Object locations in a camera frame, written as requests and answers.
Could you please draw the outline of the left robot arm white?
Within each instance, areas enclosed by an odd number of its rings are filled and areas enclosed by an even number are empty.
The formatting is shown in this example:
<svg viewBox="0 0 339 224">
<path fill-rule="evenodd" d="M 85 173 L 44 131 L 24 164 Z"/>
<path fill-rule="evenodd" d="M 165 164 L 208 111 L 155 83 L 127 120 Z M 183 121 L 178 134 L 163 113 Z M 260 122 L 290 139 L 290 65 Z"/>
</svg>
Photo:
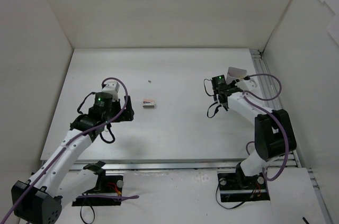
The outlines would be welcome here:
<svg viewBox="0 0 339 224">
<path fill-rule="evenodd" d="M 104 162 L 87 164 L 69 183 L 63 180 L 79 156 L 113 122 L 132 121 L 134 111 L 130 96 L 124 105 L 108 92 L 95 93 L 88 113 L 80 113 L 70 124 L 64 140 L 27 181 L 17 181 L 12 189 L 14 214 L 29 223 L 55 223 L 62 209 L 87 191 L 99 192 L 106 185 Z"/>
</svg>

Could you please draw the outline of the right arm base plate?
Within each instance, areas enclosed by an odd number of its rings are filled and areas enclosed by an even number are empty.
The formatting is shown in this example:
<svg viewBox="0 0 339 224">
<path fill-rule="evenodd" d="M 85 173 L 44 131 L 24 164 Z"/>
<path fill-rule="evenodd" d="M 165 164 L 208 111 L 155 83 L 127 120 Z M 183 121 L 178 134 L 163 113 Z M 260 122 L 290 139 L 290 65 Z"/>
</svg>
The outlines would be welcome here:
<svg viewBox="0 0 339 224">
<path fill-rule="evenodd" d="M 270 196 L 262 173 L 248 177 L 240 185 L 235 173 L 218 173 L 218 192 L 222 203 L 269 201 Z"/>
</svg>

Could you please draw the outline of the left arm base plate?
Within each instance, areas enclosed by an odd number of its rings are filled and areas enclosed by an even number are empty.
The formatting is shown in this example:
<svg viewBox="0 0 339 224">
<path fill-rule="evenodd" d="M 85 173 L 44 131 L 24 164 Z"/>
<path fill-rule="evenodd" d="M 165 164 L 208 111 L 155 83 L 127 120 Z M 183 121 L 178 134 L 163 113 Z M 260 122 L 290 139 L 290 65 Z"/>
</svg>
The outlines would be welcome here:
<svg viewBox="0 0 339 224">
<path fill-rule="evenodd" d="M 121 196 L 123 187 L 122 175 L 109 175 L 100 185 L 99 189 L 91 189 L 83 193 L 83 195 L 110 195 Z M 120 206 L 121 202 L 115 199 L 108 198 L 81 198 L 72 202 L 72 207 L 92 206 L 92 207 L 108 207 Z"/>
</svg>

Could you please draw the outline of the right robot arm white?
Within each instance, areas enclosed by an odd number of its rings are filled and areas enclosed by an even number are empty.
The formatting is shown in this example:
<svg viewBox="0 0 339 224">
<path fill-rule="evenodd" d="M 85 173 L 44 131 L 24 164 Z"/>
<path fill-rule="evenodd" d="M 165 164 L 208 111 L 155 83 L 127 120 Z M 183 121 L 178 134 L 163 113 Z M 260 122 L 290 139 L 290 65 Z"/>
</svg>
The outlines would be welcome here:
<svg viewBox="0 0 339 224">
<path fill-rule="evenodd" d="M 229 82 L 225 75 L 219 75 L 210 79 L 214 105 L 233 110 L 254 125 L 254 150 L 236 166 L 234 175 L 241 188 L 252 184 L 258 174 L 263 174 L 265 181 L 276 180 L 297 147 L 288 112 L 262 105 L 265 99 L 253 93 L 252 78 L 246 75 Z"/>
</svg>

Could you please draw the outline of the eraser with pink sleeve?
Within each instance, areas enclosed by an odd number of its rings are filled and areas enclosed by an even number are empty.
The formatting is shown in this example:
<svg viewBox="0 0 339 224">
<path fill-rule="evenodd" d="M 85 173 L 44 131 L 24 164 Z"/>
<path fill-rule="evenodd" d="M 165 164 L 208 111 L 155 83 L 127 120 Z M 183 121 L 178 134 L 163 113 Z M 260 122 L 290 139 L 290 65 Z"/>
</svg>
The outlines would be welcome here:
<svg viewBox="0 0 339 224">
<path fill-rule="evenodd" d="M 143 99 L 142 107 L 144 109 L 154 109 L 156 107 L 156 103 L 151 99 Z"/>
</svg>

